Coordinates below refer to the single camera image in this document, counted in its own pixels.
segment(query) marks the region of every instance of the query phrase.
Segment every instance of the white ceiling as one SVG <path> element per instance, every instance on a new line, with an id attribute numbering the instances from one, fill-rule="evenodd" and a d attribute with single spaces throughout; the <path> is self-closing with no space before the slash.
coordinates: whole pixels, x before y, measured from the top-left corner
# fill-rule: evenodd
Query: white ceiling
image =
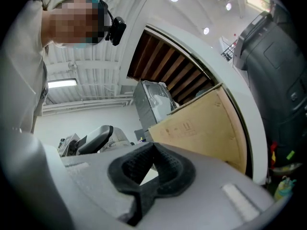
<path id="1" fill-rule="evenodd" d="M 61 0 L 52 0 L 50 7 Z M 44 57 L 48 80 L 76 78 L 78 85 L 49 90 L 44 112 L 53 114 L 80 108 L 132 103 L 136 81 L 127 73 L 138 40 L 147 24 L 154 18 L 165 20 L 218 46 L 219 38 L 231 42 L 260 12 L 246 5 L 245 0 L 104 0 L 114 16 L 127 23 L 119 46 L 102 41 L 86 49 L 49 46 Z M 231 11 L 225 9 L 232 3 Z M 208 35 L 203 29 L 209 27 Z"/>

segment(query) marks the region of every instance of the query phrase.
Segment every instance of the brown wooden ceiling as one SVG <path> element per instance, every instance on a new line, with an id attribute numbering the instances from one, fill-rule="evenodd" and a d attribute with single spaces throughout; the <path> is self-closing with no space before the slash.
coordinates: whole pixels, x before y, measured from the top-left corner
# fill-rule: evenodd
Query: brown wooden ceiling
<path id="1" fill-rule="evenodd" d="M 193 63 L 166 42 L 144 31 L 134 52 L 128 77 L 164 82 L 173 99 L 184 104 L 214 85 Z"/>

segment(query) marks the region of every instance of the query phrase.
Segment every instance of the person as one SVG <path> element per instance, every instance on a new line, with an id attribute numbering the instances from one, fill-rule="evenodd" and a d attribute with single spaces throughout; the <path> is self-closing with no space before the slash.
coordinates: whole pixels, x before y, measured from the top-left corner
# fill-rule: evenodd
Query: person
<path id="1" fill-rule="evenodd" d="M 19 127 L 23 132 L 34 132 L 48 92 L 44 48 L 47 53 L 51 43 L 58 47 L 99 43 L 106 35 L 105 15 L 101 0 L 64 0 L 49 11 L 43 9 L 41 0 L 26 3 L 3 42 L 1 54 L 35 92 Z"/>

